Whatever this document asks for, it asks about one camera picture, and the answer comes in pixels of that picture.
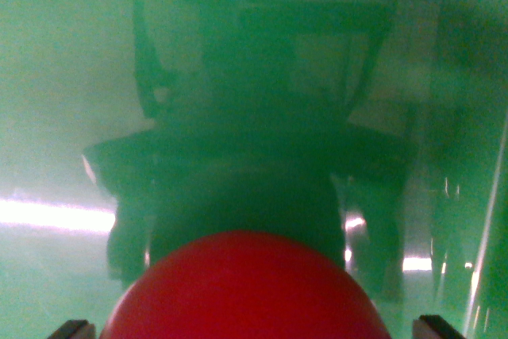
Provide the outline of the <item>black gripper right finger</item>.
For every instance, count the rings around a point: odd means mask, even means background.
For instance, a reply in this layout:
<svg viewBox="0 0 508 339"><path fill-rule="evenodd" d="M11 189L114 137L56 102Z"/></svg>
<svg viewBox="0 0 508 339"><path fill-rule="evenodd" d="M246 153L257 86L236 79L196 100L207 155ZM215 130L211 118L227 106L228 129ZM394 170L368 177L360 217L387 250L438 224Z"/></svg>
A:
<svg viewBox="0 0 508 339"><path fill-rule="evenodd" d="M421 315L413 321L413 339L464 339L457 329L444 320L440 315Z"/></svg>

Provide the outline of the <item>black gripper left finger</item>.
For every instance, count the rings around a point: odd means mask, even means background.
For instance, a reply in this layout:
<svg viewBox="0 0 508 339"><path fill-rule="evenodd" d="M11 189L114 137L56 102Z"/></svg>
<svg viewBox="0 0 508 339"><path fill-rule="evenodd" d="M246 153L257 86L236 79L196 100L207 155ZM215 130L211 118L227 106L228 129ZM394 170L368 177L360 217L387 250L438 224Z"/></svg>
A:
<svg viewBox="0 0 508 339"><path fill-rule="evenodd" d="M96 339L96 327L87 320L71 319L48 336L48 339Z"/></svg>

